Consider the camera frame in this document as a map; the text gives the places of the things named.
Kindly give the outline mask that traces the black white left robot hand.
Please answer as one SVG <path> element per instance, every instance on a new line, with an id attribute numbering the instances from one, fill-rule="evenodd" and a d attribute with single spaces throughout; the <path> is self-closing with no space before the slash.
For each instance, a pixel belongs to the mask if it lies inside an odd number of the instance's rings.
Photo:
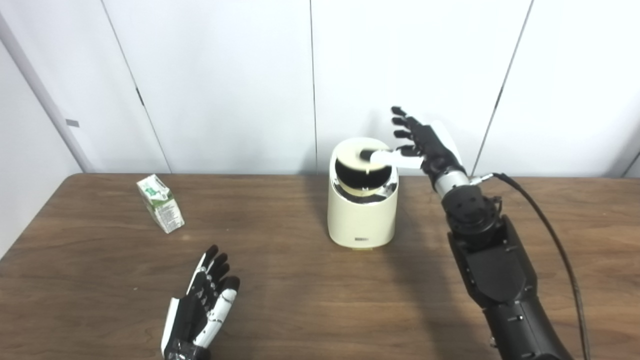
<path id="1" fill-rule="evenodd" d="M 220 332 L 240 289 L 228 275 L 228 255 L 213 244 L 201 256 L 185 296 L 170 299 L 160 350 L 165 360 L 210 360 L 210 346 Z"/>

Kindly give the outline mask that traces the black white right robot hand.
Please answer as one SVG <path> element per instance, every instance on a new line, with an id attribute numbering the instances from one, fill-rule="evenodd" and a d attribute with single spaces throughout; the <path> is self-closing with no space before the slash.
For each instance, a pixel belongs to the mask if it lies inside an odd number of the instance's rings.
<path id="1" fill-rule="evenodd" d="M 432 186 L 455 188 L 471 184 L 466 169 L 457 153 L 449 148 L 438 131 L 443 127 L 437 123 L 423 124 L 409 116 L 402 107 L 394 105 L 390 109 L 394 137 L 412 141 L 410 145 L 399 146 L 395 150 L 363 148 L 358 159 L 372 166 L 395 167 L 398 169 L 420 170 L 429 178 Z"/>

